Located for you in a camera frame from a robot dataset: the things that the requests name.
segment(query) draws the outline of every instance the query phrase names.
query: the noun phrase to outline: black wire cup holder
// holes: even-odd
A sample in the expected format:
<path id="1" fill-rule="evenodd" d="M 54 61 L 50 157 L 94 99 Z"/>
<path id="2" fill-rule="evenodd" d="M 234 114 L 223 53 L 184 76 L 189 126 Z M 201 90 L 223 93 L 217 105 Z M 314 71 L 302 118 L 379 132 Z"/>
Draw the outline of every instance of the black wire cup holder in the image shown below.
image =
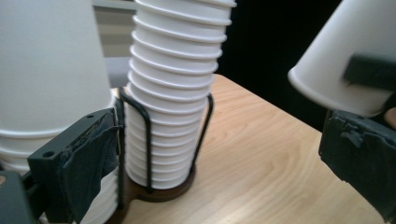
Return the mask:
<path id="1" fill-rule="evenodd" d="M 207 95 L 207 110 L 205 120 L 201 128 L 201 132 L 195 147 L 194 156 L 191 163 L 190 173 L 187 179 L 179 186 L 172 189 L 155 189 L 152 187 L 152 158 L 151 158 L 151 120 L 148 111 L 139 104 L 133 97 L 128 95 L 123 88 L 119 88 L 119 99 L 116 103 L 118 123 L 121 126 L 119 131 L 120 139 L 120 166 L 119 166 L 119 206 L 107 223 L 121 223 L 126 215 L 131 200 L 138 199 L 145 202 L 160 203 L 167 202 L 177 198 L 185 193 L 192 185 L 195 177 L 195 163 L 198 158 L 205 134 L 209 125 L 209 121 L 213 114 L 214 100 L 211 93 Z M 147 184 L 141 186 L 136 184 L 125 173 L 125 115 L 124 104 L 133 107 L 142 117 L 146 126 L 146 160 L 147 160 Z"/>

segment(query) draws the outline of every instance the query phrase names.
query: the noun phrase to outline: wooden table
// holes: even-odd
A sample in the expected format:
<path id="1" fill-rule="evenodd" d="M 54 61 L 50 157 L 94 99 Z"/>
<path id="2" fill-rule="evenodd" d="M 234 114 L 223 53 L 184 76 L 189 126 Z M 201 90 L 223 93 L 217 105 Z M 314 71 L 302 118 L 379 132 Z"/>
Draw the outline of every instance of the wooden table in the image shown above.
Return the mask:
<path id="1" fill-rule="evenodd" d="M 185 194 L 133 200 L 122 223 L 380 224 L 318 156 L 321 133 L 217 75 L 215 112 Z"/>

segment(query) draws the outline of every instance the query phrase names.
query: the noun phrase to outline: white paper cup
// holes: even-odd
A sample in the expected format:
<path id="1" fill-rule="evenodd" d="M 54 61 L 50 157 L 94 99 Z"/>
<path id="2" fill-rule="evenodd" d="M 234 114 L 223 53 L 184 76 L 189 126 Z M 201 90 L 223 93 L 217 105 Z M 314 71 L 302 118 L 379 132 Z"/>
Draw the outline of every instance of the white paper cup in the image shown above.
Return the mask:
<path id="1" fill-rule="evenodd" d="M 291 84 L 330 109 L 380 113 L 391 91 L 349 85 L 342 76 L 355 53 L 396 61 L 395 9 L 396 1 L 343 1 L 290 70 Z"/>
<path id="2" fill-rule="evenodd" d="M 2 1 L 0 27 L 1 136 L 53 136 L 110 106 L 91 2 Z"/>
<path id="3" fill-rule="evenodd" d="M 204 111 L 205 105 L 202 108 L 198 108 L 193 111 L 177 112 L 171 110 L 161 110 L 156 107 L 149 107 L 141 103 L 142 106 L 148 111 L 150 116 L 152 130 L 157 133 L 167 134 L 168 131 L 165 129 L 171 128 L 174 134 L 184 133 L 191 130 L 191 125 L 195 126 L 195 122 L 201 119 Z M 126 109 L 126 119 L 130 119 L 134 124 L 139 127 L 145 128 L 146 124 L 142 116 L 137 113 L 137 111 L 131 106 L 127 106 Z"/>
<path id="4" fill-rule="evenodd" d="M 173 49 L 172 46 L 165 45 L 164 43 L 162 43 L 160 45 L 152 45 L 151 43 L 146 41 L 146 39 L 137 37 L 136 31 L 132 32 L 132 37 L 134 39 L 135 45 L 138 44 L 138 45 L 144 46 L 147 49 L 152 49 L 154 51 L 157 51 L 157 52 L 160 52 L 163 54 L 167 54 L 167 55 L 171 55 L 171 56 L 175 56 L 178 58 L 206 60 L 207 61 L 207 60 L 217 59 L 222 54 L 221 49 L 217 49 L 217 51 L 215 51 L 213 53 L 196 54 L 196 53 L 192 53 L 192 52 L 188 52 L 188 51 L 178 51 L 176 49 Z M 158 34 L 155 34 L 155 37 L 152 37 L 152 38 L 156 38 L 156 37 L 158 38 L 160 36 Z"/>
<path id="5" fill-rule="evenodd" d="M 167 97 L 165 95 L 155 94 L 136 86 L 132 82 L 128 83 L 127 90 L 139 103 L 144 102 L 144 105 L 149 105 L 150 107 L 156 107 L 168 111 L 184 112 L 186 114 L 197 111 L 199 108 L 203 108 L 207 101 L 205 96 L 186 100 L 183 98 Z"/>
<path id="6" fill-rule="evenodd" d="M 203 41 L 198 42 L 191 41 L 189 39 L 177 38 L 153 32 L 144 26 L 136 26 L 134 31 L 132 31 L 132 37 L 140 42 L 144 41 L 157 49 L 163 49 L 179 55 L 195 55 L 195 58 L 217 58 L 222 53 L 221 43 L 206 43 Z"/>
<path id="7" fill-rule="evenodd" d="M 135 128 L 130 122 L 127 124 L 127 133 L 136 136 L 138 139 L 145 139 L 146 138 L 146 131 L 141 130 L 139 128 Z M 197 136 L 199 131 L 199 123 L 192 130 L 188 131 L 187 133 L 181 134 L 154 134 L 151 133 L 151 143 L 155 145 L 162 145 L 162 146 L 174 146 L 178 145 L 179 143 L 187 143 L 190 140 Z"/>
<path id="8" fill-rule="evenodd" d="M 213 68 L 209 68 L 208 71 L 205 71 L 202 74 L 195 74 L 194 71 L 191 70 L 191 73 L 178 73 L 175 71 L 166 70 L 165 67 L 160 67 L 153 65 L 153 63 L 147 60 L 141 60 L 139 57 L 133 57 L 129 61 L 130 67 L 140 74 L 151 77 L 156 80 L 166 81 L 175 85 L 196 85 L 201 86 L 208 82 L 212 82 L 214 75 L 213 70 L 217 69 L 217 64 Z"/>
<path id="9" fill-rule="evenodd" d="M 229 18 L 232 7 L 229 6 L 186 0 L 136 0 L 136 3 L 140 7 L 183 20 L 216 25 L 231 24 Z"/>
<path id="10" fill-rule="evenodd" d="M 183 21 L 171 17 L 168 17 L 166 21 L 161 21 L 164 16 L 154 15 L 153 17 L 151 17 L 151 14 L 143 12 L 140 13 L 139 16 L 133 16 L 134 23 L 137 26 L 144 26 L 147 29 L 155 31 L 156 33 L 170 35 L 192 41 L 203 41 L 206 43 L 222 43 L 227 39 L 227 35 L 224 34 L 226 26 L 214 26 L 204 24 L 199 25 L 200 23 L 197 22 Z"/>
<path id="11" fill-rule="evenodd" d="M 206 24 L 196 21 L 187 21 L 147 10 L 140 7 L 136 11 L 134 18 L 138 18 L 143 23 L 153 27 L 168 31 L 170 33 L 190 35 L 196 38 L 224 38 L 226 25 L 223 24 Z"/>
<path id="12" fill-rule="evenodd" d="M 128 134 L 128 141 L 131 141 L 139 148 L 146 149 L 146 138 L 139 138 L 133 134 Z M 191 146 L 196 146 L 197 138 L 192 138 L 189 141 L 181 142 L 172 146 L 160 145 L 158 143 L 151 143 L 151 151 L 153 153 L 174 155 L 182 151 L 190 150 Z"/>
<path id="13" fill-rule="evenodd" d="M 161 145 L 168 145 L 168 144 L 174 144 L 174 143 L 178 143 L 178 142 L 186 142 L 189 141 L 190 139 L 192 139 L 194 136 L 196 136 L 198 134 L 198 130 L 199 130 L 199 124 L 200 123 L 196 123 L 196 126 L 193 127 L 191 130 L 189 130 L 186 133 L 183 134 L 174 134 L 173 132 L 169 132 L 169 133 L 155 133 L 155 132 L 151 132 L 151 141 L 161 144 Z M 127 127 L 128 127 L 128 132 L 133 133 L 134 135 L 138 136 L 139 138 L 145 138 L 146 137 L 146 130 L 145 129 L 140 129 L 137 128 L 136 125 L 133 125 L 132 121 L 128 120 L 127 123 Z"/>
<path id="14" fill-rule="evenodd" d="M 175 123 L 158 123 L 153 119 L 151 120 L 151 134 L 157 136 L 182 136 L 191 133 L 201 124 L 201 118 L 192 119 L 189 122 L 182 124 Z M 146 131 L 146 124 L 133 108 L 127 112 L 126 115 L 128 128 L 137 129 L 139 132 Z"/>
<path id="15" fill-rule="evenodd" d="M 128 166 L 128 164 L 125 165 L 125 172 L 136 184 L 139 184 L 141 186 L 147 185 L 147 179 L 145 177 L 135 174 L 133 170 Z M 180 178 L 176 179 L 157 180 L 155 178 L 152 178 L 151 186 L 155 189 L 172 189 L 182 184 L 188 176 L 189 173 L 186 173 Z"/>
<path id="16" fill-rule="evenodd" d="M 128 162 L 133 162 L 134 164 L 140 167 L 146 167 L 146 157 L 139 158 L 136 154 L 134 154 L 133 150 L 126 151 L 126 158 L 128 158 Z M 152 161 L 151 167 L 155 171 L 162 171 L 162 172 L 172 172 L 175 170 L 182 169 L 187 164 L 190 164 L 192 161 L 192 155 L 186 156 L 184 160 L 173 161 L 173 162 L 158 162 Z"/>
<path id="17" fill-rule="evenodd" d="M 149 77 L 145 77 L 138 72 L 131 70 L 129 71 L 128 78 L 136 86 L 139 86 L 147 91 L 163 94 L 167 97 L 180 97 L 185 99 L 194 98 L 200 96 L 202 98 L 206 97 L 211 91 L 211 84 L 208 83 L 203 86 L 181 86 L 173 85 L 159 80 L 155 80 Z"/>
<path id="18" fill-rule="evenodd" d="M 135 164 L 133 160 L 130 158 L 127 158 L 130 160 L 128 162 L 128 167 L 137 175 L 147 178 L 147 168 L 146 167 L 140 167 L 139 165 Z M 170 170 L 170 171 L 162 171 L 162 170 L 152 170 L 151 171 L 151 176 L 152 178 L 159 180 L 159 181 L 166 181 L 169 179 L 176 179 L 182 177 L 186 172 L 188 172 L 191 168 L 191 163 L 186 163 L 184 167 L 181 167 L 179 169 L 175 170 Z"/>
<path id="19" fill-rule="evenodd" d="M 137 55 L 149 62 L 156 63 L 164 67 L 169 67 L 172 70 L 207 71 L 209 68 L 216 66 L 217 63 L 217 60 L 214 58 L 201 60 L 165 54 L 154 49 L 149 49 L 138 42 L 134 42 L 130 48 L 130 51 L 133 56 Z"/>

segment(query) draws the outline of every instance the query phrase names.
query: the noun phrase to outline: white wall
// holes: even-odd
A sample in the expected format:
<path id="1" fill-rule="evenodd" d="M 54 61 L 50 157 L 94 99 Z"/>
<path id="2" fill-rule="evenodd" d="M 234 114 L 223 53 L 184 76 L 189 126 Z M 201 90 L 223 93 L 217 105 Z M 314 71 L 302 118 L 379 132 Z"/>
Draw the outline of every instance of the white wall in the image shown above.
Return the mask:
<path id="1" fill-rule="evenodd" d="M 105 57 L 130 57 L 134 10 L 94 7 Z"/>

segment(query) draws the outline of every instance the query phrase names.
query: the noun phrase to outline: dark background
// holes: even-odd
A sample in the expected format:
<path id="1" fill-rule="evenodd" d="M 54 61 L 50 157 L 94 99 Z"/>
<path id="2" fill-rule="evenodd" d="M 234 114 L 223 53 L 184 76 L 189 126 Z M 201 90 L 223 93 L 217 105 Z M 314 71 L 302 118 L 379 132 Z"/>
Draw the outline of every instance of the dark background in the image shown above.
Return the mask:
<path id="1" fill-rule="evenodd" d="M 341 0 L 236 0 L 217 73 L 321 131 L 326 108 L 302 96 L 288 81 Z"/>

